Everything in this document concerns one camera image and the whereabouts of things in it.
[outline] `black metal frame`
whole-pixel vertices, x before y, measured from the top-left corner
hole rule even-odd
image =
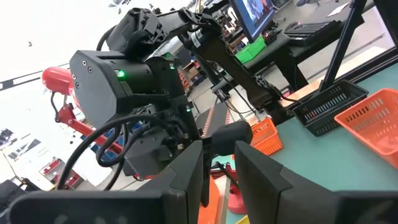
[[[363,63],[362,65],[352,69],[348,73],[342,75],[337,78],[335,82],[339,82],[341,80],[348,80],[352,83],[359,83],[374,74],[390,67],[393,64],[398,63],[398,14],[396,10],[398,8],[398,1],[385,1],[385,0],[374,0],[374,3],[385,23],[388,32],[391,35],[392,41],[395,44],[395,47],[383,52],[377,57],[372,58],[371,60]],[[313,91],[312,93],[304,96],[300,99],[300,101],[309,100],[317,91]],[[294,109],[298,103],[292,103],[287,107],[288,110]],[[292,118],[292,114],[288,114],[284,121]]]
[[[321,84],[320,91],[326,90],[335,82],[338,69],[343,62],[344,55],[347,51],[349,42],[353,37],[355,28],[357,27],[357,24],[361,22],[362,12],[365,8],[366,1],[367,0],[353,0],[353,2],[351,2],[350,7],[352,7],[352,10],[349,12],[348,20],[340,35],[340,39],[337,43],[337,47],[330,62],[324,82]]]

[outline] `keyboard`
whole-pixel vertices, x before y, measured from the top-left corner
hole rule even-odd
[[[285,30],[290,45],[304,47],[312,45],[339,29],[340,21],[296,24]]]

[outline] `green led light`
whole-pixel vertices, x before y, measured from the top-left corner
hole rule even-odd
[[[116,72],[116,76],[119,78],[126,76],[126,74],[122,70],[116,70],[115,72]]]

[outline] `yellow object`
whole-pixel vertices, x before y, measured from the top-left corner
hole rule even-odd
[[[245,215],[241,220],[239,220],[235,224],[250,224],[248,215]]]

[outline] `metal rod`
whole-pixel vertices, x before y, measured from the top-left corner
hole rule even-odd
[[[238,182],[231,176],[231,174],[229,174],[229,172],[224,168],[224,166],[219,162],[216,162],[216,166],[225,174],[225,176],[227,176],[231,180],[231,183],[235,185],[237,189],[239,189]]]
[[[343,31],[340,35],[340,39],[337,43],[335,53],[333,54],[330,62],[329,69],[326,73],[325,80],[320,87],[320,91],[326,90],[331,87],[335,82],[335,78],[340,68],[340,65],[344,59],[344,55],[347,51],[349,42],[354,34],[355,28],[362,18],[362,12],[366,5],[366,0],[353,0],[351,2],[352,9],[349,12],[348,19],[344,25]]]

